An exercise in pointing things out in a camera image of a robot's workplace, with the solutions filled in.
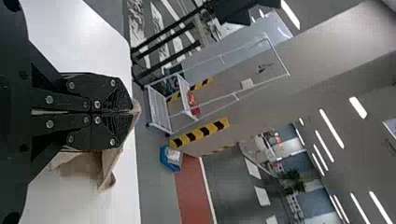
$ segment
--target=ceiling light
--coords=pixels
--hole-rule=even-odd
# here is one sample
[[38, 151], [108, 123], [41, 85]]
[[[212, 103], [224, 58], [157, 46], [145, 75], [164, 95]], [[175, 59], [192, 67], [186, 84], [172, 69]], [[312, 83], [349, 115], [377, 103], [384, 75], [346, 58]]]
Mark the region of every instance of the ceiling light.
[[291, 10], [289, 5], [284, 0], [282, 0], [280, 2], [280, 5], [282, 6], [283, 10], [285, 10], [286, 14], [290, 18], [290, 20], [293, 22], [293, 24], [297, 27], [297, 29], [300, 30], [300, 21], [297, 19], [296, 15]]
[[327, 115], [324, 112], [324, 110], [320, 109], [319, 113], [322, 116], [322, 118], [324, 119], [324, 121], [326, 122], [327, 126], [329, 127], [330, 132], [332, 132], [332, 136], [334, 136], [335, 140], [337, 140], [338, 145], [340, 145], [340, 148], [345, 148], [343, 140], [341, 140], [340, 136], [338, 136], [338, 133], [335, 131], [334, 127], [330, 123], [330, 120], [329, 120], [329, 118], [327, 118]]
[[303, 138], [301, 137], [300, 132], [298, 131], [298, 129], [296, 129], [296, 132], [297, 132], [298, 137], [300, 138], [301, 144], [303, 144], [303, 146], [305, 146], [305, 142], [304, 142]]
[[340, 208], [341, 213], [343, 214], [344, 218], [346, 219], [346, 222], [347, 222], [347, 223], [350, 223], [350, 222], [349, 222], [349, 218], [347, 218], [347, 214], [346, 214], [346, 212], [344, 211], [343, 206], [340, 204], [340, 201], [338, 201], [337, 196], [334, 195], [334, 199], [335, 199], [335, 202], [337, 203], [338, 207]]
[[340, 210], [338, 209], [337, 204], [335, 204], [334, 199], [332, 198], [332, 196], [329, 196], [329, 198], [330, 200], [332, 200], [332, 206], [334, 206], [337, 215], [341, 218], [341, 220], [343, 220], [343, 217], [341, 216]]
[[366, 224], [371, 224], [370, 221], [369, 221], [369, 218], [364, 213], [364, 211], [361, 208], [361, 205], [359, 204], [359, 202], [356, 199], [355, 195], [353, 193], [350, 193], [350, 197], [352, 198], [352, 201], [355, 203], [356, 207], [358, 208], [359, 212], [361, 213], [361, 216], [363, 217], [363, 219], [366, 222]]
[[259, 12], [260, 12], [260, 16], [261, 16], [262, 18], [264, 18], [265, 15], [264, 15], [264, 13], [262, 12], [262, 9], [261, 9], [261, 8], [259, 9]]
[[301, 125], [305, 126], [304, 121], [303, 121], [302, 118], [299, 118], [298, 120], [300, 121]]
[[372, 191], [370, 191], [369, 194], [387, 224], [393, 224], [392, 220], [390, 220], [390, 217], [388, 216], [388, 213], [385, 211], [381, 202], [376, 198], [375, 194]]
[[353, 107], [356, 109], [362, 119], [365, 119], [367, 117], [367, 111], [361, 105], [361, 102], [359, 102], [358, 98], [356, 98], [355, 96], [351, 97], [349, 98], [349, 102], [353, 105]]
[[318, 156], [319, 156], [319, 158], [320, 158], [320, 161], [321, 161], [322, 164], [323, 164], [324, 169], [325, 169], [326, 171], [329, 171], [329, 167], [327, 167], [326, 161], [323, 160], [323, 157], [321, 156], [321, 154], [320, 154], [320, 152], [319, 152], [319, 150], [318, 150], [318, 148], [317, 148], [317, 145], [315, 145], [315, 144], [314, 144], [314, 149], [315, 149], [315, 151], [317, 152], [317, 154], [318, 154]]
[[315, 130], [315, 134], [317, 135], [317, 138], [318, 138], [319, 142], [322, 144], [322, 147], [326, 151], [327, 156], [329, 157], [330, 161], [334, 162], [334, 158], [332, 157], [332, 153], [329, 151], [329, 149], [327, 148], [326, 144], [323, 142], [323, 139], [321, 138], [320, 133], [317, 130]]
[[323, 172], [323, 170], [322, 170], [322, 168], [321, 168], [321, 166], [320, 166], [320, 164], [319, 164], [319, 162], [318, 162], [318, 159], [317, 159], [317, 157], [315, 156], [314, 153], [312, 153], [312, 157], [314, 158], [314, 161], [315, 161], [315, 163], [317, 164], [317, 167], [318, 167], [319, 170], [320, 170], [320, 174], [324, 176], [324, 172]]

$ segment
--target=yellow and black striped barrier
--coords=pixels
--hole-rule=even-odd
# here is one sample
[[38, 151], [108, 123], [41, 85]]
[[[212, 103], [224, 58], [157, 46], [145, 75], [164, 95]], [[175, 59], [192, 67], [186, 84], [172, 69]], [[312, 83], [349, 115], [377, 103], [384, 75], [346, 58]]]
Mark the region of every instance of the yellow and black striped barrier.
[[230, 123], [228, 119], [222, 118], [215, 122], [208, 123], [203, 127], [194, 129], [189, 133], [184, 133], [175, 139], [169, 140], [169, 146], [172, 148], [184, 147], [192, 142], [205, 138], [229, 127]]
[[[201, 82], [191, 86], [190, 91], [198, 91], [198, 90], [206, 87], [207, 85], [209, 85], [212, 82], [213, 82], [213, 77], [209, 77], [209, 78], [205, 79], [204, 81], [201, 81]], [[170, 96], [168, 99], [166, 99], [166, 103], [174, 102], [180, 98], [181, 98], [180, 91], [177, 91], [172, 96]]]
[[213, 77], [209, 77], [209, 78], [205, 79], [204, 81], [201, 81], [201, 82], [191, 86], [190, 91], [198, 91], [198, 90], [206, 87], [207, 85], [209, 85], [212, 82], [213, 82]]

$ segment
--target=warning stripe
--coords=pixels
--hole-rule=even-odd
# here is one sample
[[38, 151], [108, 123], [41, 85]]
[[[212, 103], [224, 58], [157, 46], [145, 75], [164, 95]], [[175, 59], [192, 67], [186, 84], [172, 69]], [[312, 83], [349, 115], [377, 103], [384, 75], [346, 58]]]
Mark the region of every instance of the warning stripe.
[[213, 154], [215, 154], [215, 153], [224, 151], [225, 149], [234, 147], [234, 146], [236, 146], [236, 145], [237, 145], [237, 143], [232, 143], [232, 144], [230, 144], [230, 145], [228, 145], [228, 146], [226, 146], [226, 147], [220, 147], [220, 148], [218, 148], [217, 150], [213, 150], [213, 151], [211, 151], [211, 152], [206, 153], [205, 156], [213, 155]]
[[169, 140], [169, 146], [172, 148], [184, 147], [194, 141], [203, 139], [211, 134], [217, 133], [230, 127], [227, 118], [222, 118], [213, 123], [208, 123], [203, 127], [192, 130], [189, 133], [183, 133], [181, 136]]
[[[204, 81], [201, 81], [201, 82], [191, 86], [190, 87], [190, 91], [198, 91], [198, 90], [206, 87], [207, 85], [209, 85], [212, 82], [213, 82], [213, 77], [209, 77], [209, 78], [205, 79]], [[181, 98], [180, 91], [177, 91], [173, 95], [169, 96], [166, 99], [166, 102], [167, 103], [171, 103], [171, 102], [174, 102], [176, 100], [179, 100], [180, 98]]]

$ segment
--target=red floor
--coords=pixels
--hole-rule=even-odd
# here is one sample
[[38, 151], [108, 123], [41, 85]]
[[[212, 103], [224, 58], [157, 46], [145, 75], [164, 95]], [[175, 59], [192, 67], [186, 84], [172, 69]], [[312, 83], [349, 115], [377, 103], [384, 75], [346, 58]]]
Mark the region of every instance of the red floor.
[[182, 224], [213, 222], [199, 159], [184, 155], [182, 171], [175, 175]]

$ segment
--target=grey floor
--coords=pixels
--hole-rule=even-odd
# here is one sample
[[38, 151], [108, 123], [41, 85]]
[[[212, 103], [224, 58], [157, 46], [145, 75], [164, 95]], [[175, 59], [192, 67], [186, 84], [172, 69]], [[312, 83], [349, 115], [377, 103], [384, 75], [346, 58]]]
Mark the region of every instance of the grey floor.
[[[251, 176], [238, 146], [203, 160], [219, 224], [259, 224], [273, 215], [279, 224], [290, 223], [278, 181], [264, 172], [261, 172], [262, 180]], [[265, 188], [270, 206], [259, 205], [254, 186]]]

